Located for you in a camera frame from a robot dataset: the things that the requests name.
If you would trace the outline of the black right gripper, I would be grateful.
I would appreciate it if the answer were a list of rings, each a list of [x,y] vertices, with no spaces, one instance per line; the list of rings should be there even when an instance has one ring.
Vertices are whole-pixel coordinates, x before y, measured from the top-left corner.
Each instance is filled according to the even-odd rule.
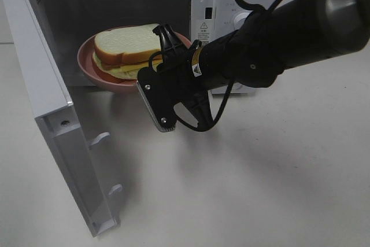
[[[192,130],[210,129],[213,117],[208,92],[196,81],[191,65],[192,56],[202,43],[196,40],[186,47],[169,24],[156,26],[153,33],[159,36],[164,59],[157,73],[168,90],[171,103],[183,104],[197,120],[197,125],[192,126],[181,118],[178,121]]]

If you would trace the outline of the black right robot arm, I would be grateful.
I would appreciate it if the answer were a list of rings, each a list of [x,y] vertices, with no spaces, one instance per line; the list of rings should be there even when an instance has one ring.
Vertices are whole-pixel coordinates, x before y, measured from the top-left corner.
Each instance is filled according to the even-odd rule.
[[[204,132],[219,121],[235,83],[267,88],[285,70],[362,50],[369,41],[369,0],[274,0],[269,8],[235,0],[249,11],[242,26],[213,42],[190,47],[172,28],[153,30],[163,62],[138,73],[151,117],[172,131],[183,104]]]

